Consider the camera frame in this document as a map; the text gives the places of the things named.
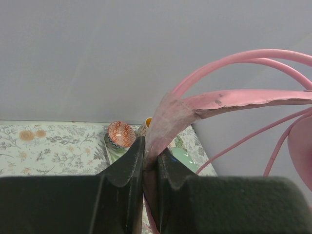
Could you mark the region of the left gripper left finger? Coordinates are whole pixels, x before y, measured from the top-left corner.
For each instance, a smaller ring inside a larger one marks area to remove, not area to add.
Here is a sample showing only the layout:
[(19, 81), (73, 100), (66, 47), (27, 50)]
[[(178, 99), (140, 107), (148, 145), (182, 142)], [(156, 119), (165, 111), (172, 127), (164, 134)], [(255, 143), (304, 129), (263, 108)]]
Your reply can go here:
[(145, 139), (97, 175), (0, 179), (3, 234), (139, 234)]

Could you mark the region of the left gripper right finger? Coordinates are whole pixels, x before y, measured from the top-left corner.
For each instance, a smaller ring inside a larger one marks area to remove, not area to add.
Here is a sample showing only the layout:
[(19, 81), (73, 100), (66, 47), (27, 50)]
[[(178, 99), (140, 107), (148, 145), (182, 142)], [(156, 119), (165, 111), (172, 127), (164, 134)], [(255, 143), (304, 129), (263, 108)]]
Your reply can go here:
[(306, 234), (309, 207), (282, 177), (199, 176), (168, 150), (157, 159), (162, 234)]

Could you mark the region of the pink headphones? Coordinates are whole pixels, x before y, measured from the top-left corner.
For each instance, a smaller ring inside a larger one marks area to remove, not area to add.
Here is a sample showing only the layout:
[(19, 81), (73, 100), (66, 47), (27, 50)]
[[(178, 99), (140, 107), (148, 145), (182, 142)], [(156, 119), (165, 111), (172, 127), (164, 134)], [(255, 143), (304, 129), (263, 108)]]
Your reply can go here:
[[(198, 119), (213, 117), (237, 110), (278, 105), (305, 105), (312, 102), (312, 83), (282, 59), (311, 65), (310, 55), (279, 49), (260, 49), (236, 53), (206, 64), (195, 70), (166, 94), (158, 105), (145, 138), (144, 196), (152, 232), (159, 233), (156, 225), (158, 207), (156, 199), (156, 171), (153, 166), (157, 156), (173, 139)], [(255, 63), (284, 72), (304, 87), (304, 91), (285, 90), (221, 90), (183, 98), (183, 94), (206, 75), (234, 63)]]

